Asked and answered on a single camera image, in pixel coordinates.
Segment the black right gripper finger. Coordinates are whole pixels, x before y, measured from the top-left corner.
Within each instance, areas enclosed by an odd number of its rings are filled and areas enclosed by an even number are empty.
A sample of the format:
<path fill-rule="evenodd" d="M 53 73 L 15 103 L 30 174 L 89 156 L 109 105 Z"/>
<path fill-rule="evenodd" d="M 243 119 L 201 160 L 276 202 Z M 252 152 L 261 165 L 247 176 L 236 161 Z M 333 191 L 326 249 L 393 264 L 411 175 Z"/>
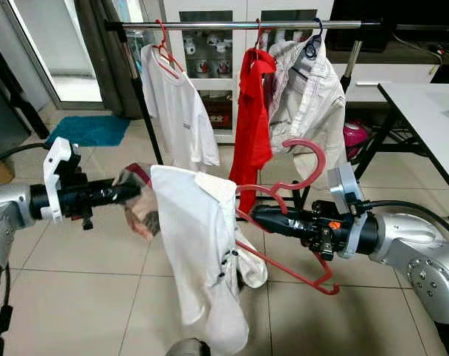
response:
<path fill-rule="evenodd" d="M 252 219 L 256 223 L 301 223 L 308 217 L 305 211 L 288 209 L 283 211 L 276 205 L 258 205 L 252 208 Z"/>
<path fill-rule="evenodd" d="M 269 233 L 288 235 L 288 237 L 302 237 L 308 231 L 305 224 L 288 217 L 256 217 L 255 223 Z"/>

